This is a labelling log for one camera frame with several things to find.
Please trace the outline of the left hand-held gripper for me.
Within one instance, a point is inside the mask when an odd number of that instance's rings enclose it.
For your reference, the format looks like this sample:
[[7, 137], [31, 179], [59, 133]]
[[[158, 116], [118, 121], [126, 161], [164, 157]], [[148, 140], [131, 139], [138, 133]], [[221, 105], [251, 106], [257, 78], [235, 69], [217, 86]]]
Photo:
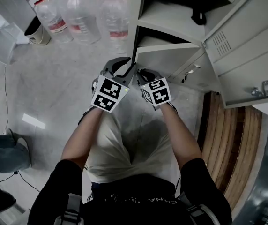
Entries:
[[92, 106], [111, 113], [130, 91], [128, 85], [137, 70], [136, 63], [128, 68], [123, 75], [115, 75], [115, 73], [130, 60], [130, 57], [118, 57], [109, 60], [105, 64], [102, 75], [99, 75], [97, 78], [96, 87], [90, 103]]

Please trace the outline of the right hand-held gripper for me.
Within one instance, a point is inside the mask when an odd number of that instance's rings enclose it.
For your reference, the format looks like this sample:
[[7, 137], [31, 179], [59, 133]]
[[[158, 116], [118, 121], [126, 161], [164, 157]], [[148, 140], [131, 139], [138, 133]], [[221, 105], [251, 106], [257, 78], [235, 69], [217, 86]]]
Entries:
[[154, 110], [165, 103], [171, 104], [171, 94], [167, 80], [157, 71], [140, 69], [136, 73], [142, 97]]

